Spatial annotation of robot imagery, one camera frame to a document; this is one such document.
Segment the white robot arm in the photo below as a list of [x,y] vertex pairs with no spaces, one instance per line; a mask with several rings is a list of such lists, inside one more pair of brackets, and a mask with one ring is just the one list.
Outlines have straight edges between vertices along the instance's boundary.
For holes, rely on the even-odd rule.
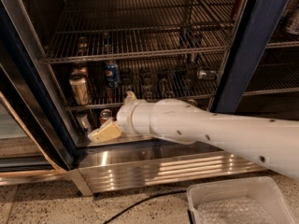
[[131,91],[116,118],[88,134],[103,143],[122,134],[183,145],[204,142],[299,179],[299,122],[211,113],[178,99],[149,103]]

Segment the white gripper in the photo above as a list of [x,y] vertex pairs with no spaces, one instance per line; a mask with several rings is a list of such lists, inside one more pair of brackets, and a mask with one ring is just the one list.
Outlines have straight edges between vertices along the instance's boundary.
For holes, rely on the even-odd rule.
[[154,103],[136,99],[132,91],[126,92],[125,104],[117,113],[117,123],[108,119],[99,129],[88,134],[94,143],[103,143],[121,136],[122,132],[131,135],[151,136],[150,113]]

